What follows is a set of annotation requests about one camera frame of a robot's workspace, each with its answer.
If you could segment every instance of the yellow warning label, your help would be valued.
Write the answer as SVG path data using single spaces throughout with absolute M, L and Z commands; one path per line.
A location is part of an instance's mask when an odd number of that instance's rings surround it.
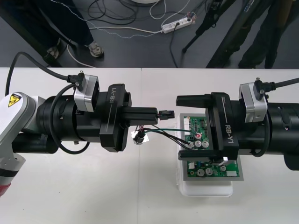
M 18 95 L 15 95 L 15 94 L 11 95 L 8 107 L 11 107 L 12 105 L 14 105 L 17 102 L 19 102 L 21 98 L 22 98 L 21 96 L 18 96 Z

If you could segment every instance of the circuit board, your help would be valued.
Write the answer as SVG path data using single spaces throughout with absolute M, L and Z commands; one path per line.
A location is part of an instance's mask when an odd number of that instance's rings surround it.
M 185 140 L 195 144 L 192 150 L 210 150 L 209 138 L 207 131 L 206 117 L 188 117 L 184 116 L 184 124 L 193 133 L 185 133 Z M 230 164 L 221 166 L 213 165 L 209 162 L 187 161 L 188 177 L 239 177 L 238 162 L 234 161 Z

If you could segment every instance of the white cable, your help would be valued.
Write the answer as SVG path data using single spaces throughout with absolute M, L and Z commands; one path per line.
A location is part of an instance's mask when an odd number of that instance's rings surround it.
M 81 65 L 84 65 L 84 66 L 86 66 L 86 67 L 89 67 L 89 68 L 96 68 L 96 67 L 93 67 L 93 66 L 91 66 L 91 65 L 84 64 L 84 63 L 78 61 L 78 60 L 71 54 L 70 49 L 69 49 L 69 45 L 67 45 L 67 51 L 69 52 L 69 55 L 72 57 L 72 59 L 74 59 L 74 61 L 76 61 L 77 63 L 79 63 L 79 64 L 81 64 Z
M 162 33 L 162 30 L 149 31 L 149 30 L 143 30 L 143 29 L 138 29 L 138 28 L 134 28 L 134 27 L 94 27 L 94 28 L 89 28 L 89 29 L 90 30 L 93 30 L 93 29 L 134 29 L 134 30 L 138 30 L 141 32 L 151 33 L 151 34 Z
M 164 11 L 164 14 L 163 14 L 161 17 L 159 17 L 159 18 L 156 18 L 156 17 L 154 17 L 154 16 L 151 14 L 151 10 L 152 10 L 152 8 L 153 8 L 156 4 L 158 4 L 159 1 L 160 1 L 160 0 L 158 0 L 158 1 L 157 1 L 154 5 L 152 5 L 152 7 L 149 9 L 149 14 L 150 14 L 150 16 L 151 16 L 154 20 L 160 20 L 160 19 L 162 19 L 162 18 L 165 16 L 166 11 L 167 11 L 166 0 L 164 0 L 164 5 L 165 5 L 165 11 Z
M 182 12 L 182 11 L 187 7 L 187 5 L 189 4 L 190 1 L 191 1 L 191 0 L 188 0 L 187 4 L 184 6 L 184 8 L 182 8 L 182 9 L 179 10 L 177 13 L 175 13 L 175 14 L 169 16 L 167 19 L 165 19 L 165 20 L 162 22 L 162 24 L 161 24 L 161 28 L 162 28 L 162 26 L 164 25 L 164 23 L 165 23 L 167 20 L 169 20 L 171 17 L 173 17 L 173 16 L 179 14 L 180 12 Z
M 75 13 L 70 9 L 70 7 L 68 7 L 66 4 L 64 4 L 64 3 L 62 3 L 62 2 L 59 2 L 59 1 L 54 1 L 54 0 L 50 0 L 50 1 L 51 1 L 51 2 L 54 2 L 54 3 L 61 4 L 61 5 L 63 5 L 64 7 L 67 7 L 67 8 L 69 9 L 69 11 L 70 11 L 73 15 L 75 15 L 76 17 L 78 17 L 78 18 L 79 18 L 80 20 L 82 20 L 82 21 L 85 21 L 85 22 L 88 22 L 88 23 L 92 24 L 92 25 L 94 26 L 95 29 L 97 29 L 97 30 L 101 30 L 101 31 L 105 31 L 105 32 L 108 33 L 108 34 L 117 35 L 117 36 L 119 36 L 120 38 L 123 38 L 123 39 L 131 39 L 131 38 L 133 38 L 134 36 L 150 37 L 150 36 L 153 36 L 153 35 L 159 33 L 159 32 L 157 32 L 157 33 L 152 33 L 152 34 L 150 34 L 150 35 L 140 35 L 140 34 L 135 34 L 135 35 L 132 35 L 132 36 L 130 36 L 130 37 L 127 37 L 127 36 L 120 36 L 120 35 L 117 34 L 117 33 L 110 33 L 110 32 L 108 32 L 107 30 L 97 28 L 92 22 L 90 22 L 90 21 L 88 21 L 88 20 L 85 20 L 85 19 L 82 19 L 80 16 L 78 16 L 77 14 L 75 14 Z

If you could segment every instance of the green wire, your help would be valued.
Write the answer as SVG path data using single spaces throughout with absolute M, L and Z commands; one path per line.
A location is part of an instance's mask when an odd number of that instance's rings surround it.
M 190 130 L 184 130 L 184 129 L 171 129 L 171 128 L 157 128 L 157 129 L 152 129 L 152 130 L 145 131 L 144 133 L 148 133 L 148 132 L 156 132 L 156 131 L 177 131 L 177 132 L 191 132 L 191 133 L 195 133 L 194 131 L 190 131 Z

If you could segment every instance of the green circuit board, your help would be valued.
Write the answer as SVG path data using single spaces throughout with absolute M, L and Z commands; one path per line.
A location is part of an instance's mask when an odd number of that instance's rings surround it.
M 185 119 L 189 119 L 189 129 L 196 132 L 200 133 L 201 142 L 207 141 L 209 142 L 208 139 L 208 130 L 206 127 L 206 117 L 184 117 Z M 195 139 L 195 136 L 191 133 L 190 135 L 185 135 L 185 140 L 186 141 L 191 141 L 195 142 L 197 139 Z M 199 147 L 196 148 L 194 147 L 193 150 L 210 150 L 209 147 L 203 148 Z M 194 163 L 194 168 L 189 168 L 189 163 Z M 213 170 L 213 174 L 207 175 L 206 169 L 211 168 Z M 212 165 L 209 162 L 200 162 L 200 161 L 187 161 L 187 172 L 188 172 L 188 177 L 199 177 L 198 175 L 198 170 L 201 169 L 204 170 L 204 177 L 239 177 L 239 168 L 238 168 L 238 163 L 237 161 L 231 162 L 228 165 Z

